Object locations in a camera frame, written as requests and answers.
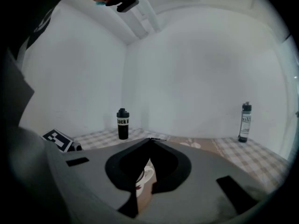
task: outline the teal object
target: teal object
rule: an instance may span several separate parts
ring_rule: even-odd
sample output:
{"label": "teal object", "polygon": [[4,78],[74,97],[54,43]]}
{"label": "teal object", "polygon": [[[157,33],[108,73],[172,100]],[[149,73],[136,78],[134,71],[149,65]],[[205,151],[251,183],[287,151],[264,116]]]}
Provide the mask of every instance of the teal object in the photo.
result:
{"label": "teal object", "polygon": [[106,5],[105,2],[95,2],[95,4],[96,4],[96,5],[100,5],[100,6],[102,6],[102,5]]}

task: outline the black bottle lid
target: black bottle lid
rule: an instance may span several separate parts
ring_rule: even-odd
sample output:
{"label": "black bottle lid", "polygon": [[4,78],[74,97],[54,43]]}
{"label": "black bottle lid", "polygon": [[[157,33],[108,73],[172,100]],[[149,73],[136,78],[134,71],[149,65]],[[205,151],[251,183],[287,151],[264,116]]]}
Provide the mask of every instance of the black bottle lid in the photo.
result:
{"label": "black bottle lid", "polygon": [[130,113],[126,111],[126,109],[121,108],[116,114],[118,118],[129,118]]}
{"label": "black bottle lid", "polygon": [[252,105],[250,105],[249,102],[246,102],[245,104],[243,104],[242,110],[243,111],[251,111],[252,110]]}

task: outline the black cylinder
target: black cylinder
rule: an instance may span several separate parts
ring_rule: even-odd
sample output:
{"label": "black cylinder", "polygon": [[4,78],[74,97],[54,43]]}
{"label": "black cylinder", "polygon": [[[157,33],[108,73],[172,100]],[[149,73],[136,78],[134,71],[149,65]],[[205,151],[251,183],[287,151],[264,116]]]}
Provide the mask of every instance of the black cylinder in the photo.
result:
{"label": "black cylinder", "polygon": [[121,108],[117,116],[118,137],[120,140],[126,140],[129,136],[129,116],[130,113],[126,109]]}

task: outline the beige and white checkered fabric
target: beige and white checkered fabric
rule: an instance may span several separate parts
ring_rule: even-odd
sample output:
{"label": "beige and white checkered fabric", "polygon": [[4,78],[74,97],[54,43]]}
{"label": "beige and white checkered fabric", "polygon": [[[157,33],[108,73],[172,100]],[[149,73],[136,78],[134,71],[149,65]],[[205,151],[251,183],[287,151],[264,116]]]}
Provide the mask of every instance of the beige and white checkered fabric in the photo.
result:
{"label": "beige and white checkered fabric", "polygon": [[[74,141],[80,143],[84,150],[88,150],[142,138],[176,140],[176,137],[143,129],[129,129],[129,138],[120,140],[117,129],[112,129],[80,136],[75,138]],[[201,139],[198,139],[199,145],[194,146],[190,144],[189,146],[200,148],[201,141]],[[268,192],[277,189],[287,175],[288,162],[253,140],[248,140],[247,143],[240,143],[237,138],[213,139],[211,140],[211,145],[217,147],[219,155],[222,154],[222,157],[256,178]]]}

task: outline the black shirt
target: black shirt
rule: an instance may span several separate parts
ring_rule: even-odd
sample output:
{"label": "black shirt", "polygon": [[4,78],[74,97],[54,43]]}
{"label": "black shirt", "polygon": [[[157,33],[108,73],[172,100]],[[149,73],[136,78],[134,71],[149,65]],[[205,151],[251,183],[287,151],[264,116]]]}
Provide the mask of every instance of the black shirt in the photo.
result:
{"label": "black shirt", "polygon": [[30,37],[30,47],[47,28],[55,6],[61,0],[7,0],[5,8],[5,46],[17,57],[21,45]]}

